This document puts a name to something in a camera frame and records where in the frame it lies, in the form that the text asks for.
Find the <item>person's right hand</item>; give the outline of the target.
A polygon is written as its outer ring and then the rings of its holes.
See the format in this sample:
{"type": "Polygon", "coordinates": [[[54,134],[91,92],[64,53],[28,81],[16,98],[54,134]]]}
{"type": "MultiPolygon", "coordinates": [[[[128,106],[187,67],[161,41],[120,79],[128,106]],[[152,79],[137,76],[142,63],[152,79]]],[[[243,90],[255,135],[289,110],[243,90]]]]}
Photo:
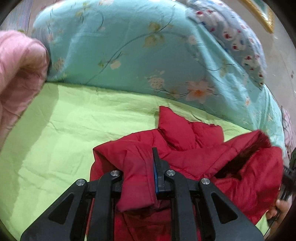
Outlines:
{"type": "Polygon", "coordinates": [[[277,221],[282,222],[285,218],[286,214],[288,213],[292,203],[290,200],[284,201],[278,199],[274,206],[272,206],[266,213],[267,220],[276,217],[278,215],[277,221]]]}

